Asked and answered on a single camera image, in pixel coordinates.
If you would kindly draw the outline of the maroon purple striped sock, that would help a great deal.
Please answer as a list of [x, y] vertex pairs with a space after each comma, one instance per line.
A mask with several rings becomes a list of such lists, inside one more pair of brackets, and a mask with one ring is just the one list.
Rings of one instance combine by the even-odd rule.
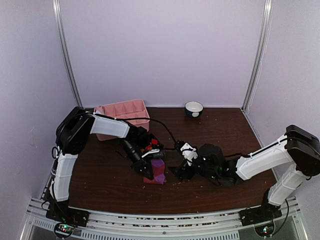
[[153, 180], [150, 180], [146, 177], [143, 178], [143, 182], [145, 184], [156, 184], [156, 185], [163, 185], [167, 180], [165, 176], [165, 162], [161, 159], [152, 159], [151, 160], [152, 171], [153, 171]]

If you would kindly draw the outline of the black red yellow argyle sock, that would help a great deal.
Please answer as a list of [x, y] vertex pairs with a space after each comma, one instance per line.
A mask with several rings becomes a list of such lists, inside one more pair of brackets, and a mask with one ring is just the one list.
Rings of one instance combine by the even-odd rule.
[[164, 145], [157, 139], [154, 134], [149, 134], [147, 138], [144, 138], [139, 146], [142, 153], [146, 153], [151, 150], [162, 150]]

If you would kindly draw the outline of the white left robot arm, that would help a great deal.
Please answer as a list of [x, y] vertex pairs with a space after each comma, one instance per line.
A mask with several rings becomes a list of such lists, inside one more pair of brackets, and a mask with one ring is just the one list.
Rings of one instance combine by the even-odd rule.
[[115, 118], [89, 112], [76, 106], [56, 130], [57, 154], [52, 169], [49, 187], [49, 202], [52, 213], [61, 222], [72, 218], [68, 207], [69, 188], [75, 162], [84, 150], [88, 138], [93, 134], [117, 137], [132, 161], [131, 167], [143, 177], [153, 180], [153, 159], [163, 159], [164, 147], [156, 137], [141, 127], [130, 123], [130, 119]]

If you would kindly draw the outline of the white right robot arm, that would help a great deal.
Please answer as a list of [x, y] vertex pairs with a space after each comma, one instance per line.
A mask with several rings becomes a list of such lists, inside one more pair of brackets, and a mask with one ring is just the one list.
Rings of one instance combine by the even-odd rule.
[[219, 187], [233, 187], [274, 167], [289, 164], [281, 179], [266, 190], [261, 206], [251, 210], [261, 221], [268, 220], [304, 181], [320, 173], [320, 140], [296, 125], [289, 125], [276, 141], [255, 152], [233, 154], [234, 160], [210, 143], [196, 148], [177, 141], [175, 149], [183, 162], [169, 170], [179, 181], [199, 174]]

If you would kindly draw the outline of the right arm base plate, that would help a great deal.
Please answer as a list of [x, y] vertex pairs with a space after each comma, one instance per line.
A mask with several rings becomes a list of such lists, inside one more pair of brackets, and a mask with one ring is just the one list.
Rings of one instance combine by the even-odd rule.
[[280, 218], [283, 214], [278, 206], [261, 205], [248, 207], [238, 212], [242, 226], [255, 225]]

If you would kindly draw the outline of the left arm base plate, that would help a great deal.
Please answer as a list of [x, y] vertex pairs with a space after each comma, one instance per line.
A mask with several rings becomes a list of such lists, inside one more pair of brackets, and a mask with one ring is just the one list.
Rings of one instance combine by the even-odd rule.
[[55, 204], [48, 207], [45, 217], [76, 227], [86, 227], [89, 215], [90, 213], [85, 210], [63, 207]]

